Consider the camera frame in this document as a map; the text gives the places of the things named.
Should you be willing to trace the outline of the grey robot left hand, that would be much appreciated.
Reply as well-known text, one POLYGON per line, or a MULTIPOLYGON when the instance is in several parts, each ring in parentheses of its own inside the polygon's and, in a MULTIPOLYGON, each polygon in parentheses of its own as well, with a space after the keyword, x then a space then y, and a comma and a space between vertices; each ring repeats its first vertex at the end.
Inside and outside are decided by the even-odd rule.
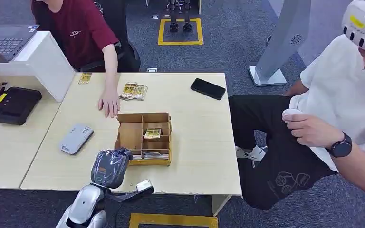
POLYGON ((118 188, 132 159, 132 152, 125 147, 101 150, 91 170, 91 182, 110 189, 118 188))

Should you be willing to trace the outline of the person's left hand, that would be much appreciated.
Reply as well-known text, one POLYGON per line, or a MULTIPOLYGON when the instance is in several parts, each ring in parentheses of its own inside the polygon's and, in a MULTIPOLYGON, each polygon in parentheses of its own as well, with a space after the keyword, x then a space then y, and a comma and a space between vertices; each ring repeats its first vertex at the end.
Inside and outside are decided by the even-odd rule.
POLYGON ((330 148, 345 138, 341 130, 313 115, 286 114, 282 120, 297 142, 308 147, 330 148))
POLYGON ((115 89, 104 89, 99 100, 98 109, 105 117, 115 118, 120 111, 120 99, 115 89))

